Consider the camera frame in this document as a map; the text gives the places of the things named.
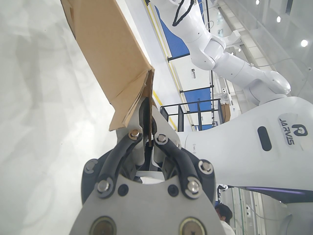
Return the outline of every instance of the cardboard box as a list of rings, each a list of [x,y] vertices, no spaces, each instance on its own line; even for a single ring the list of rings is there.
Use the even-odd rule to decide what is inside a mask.
[[[230,120],[230,107],[229,104],[221,105],[224,122],[228,122]]]
[[[141,96],[150,99],[147,117],[151,123],[154,69],[116,0],[61,0],[61,4],[80,49],[115,109],[110,131],[127,127]]]

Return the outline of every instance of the silver metal plate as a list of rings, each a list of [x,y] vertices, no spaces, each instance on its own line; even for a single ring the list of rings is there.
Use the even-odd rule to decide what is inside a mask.
[[[118,195],[118,187],[127,184],[126,196]],[[169,185],[179,188],[179,195],[171,197]],[[178,177],[153,185],[143,185],[119,175],[114,194],[100,199],[94,190],[79,213],[70,235],[89,234],[95,220],[101,216],[110,217],[117,235],[160,235],[180,234],[182,222],[189,217],[196,218],[204,226],[206,235],[225,235],[213,205],[203,193],[198,199],[183,196]]]

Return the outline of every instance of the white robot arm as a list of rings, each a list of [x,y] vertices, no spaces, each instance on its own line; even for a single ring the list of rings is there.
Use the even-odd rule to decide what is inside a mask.
[[[286,97],[290,92],[290,84],[281,74],[251,67],[244,60],[225,53],[225,41],[206,29],[195,0],[150,2],[158,8],[160,17],[169,30],[184,41],[195,66],[213,70],[238,85],[255,105]]]

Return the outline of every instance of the ceiling light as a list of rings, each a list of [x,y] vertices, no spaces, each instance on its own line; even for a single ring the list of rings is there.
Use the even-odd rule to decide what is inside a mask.
[[[307,40],[302,40],[301,41],[301,46],[306,47],[308,45],[308,41]]]

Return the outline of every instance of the white floor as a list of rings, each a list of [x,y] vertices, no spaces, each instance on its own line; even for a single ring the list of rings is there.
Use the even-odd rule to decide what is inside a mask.
[[[59,0],[0,0],[0,234],[68,234],[114,109]]]

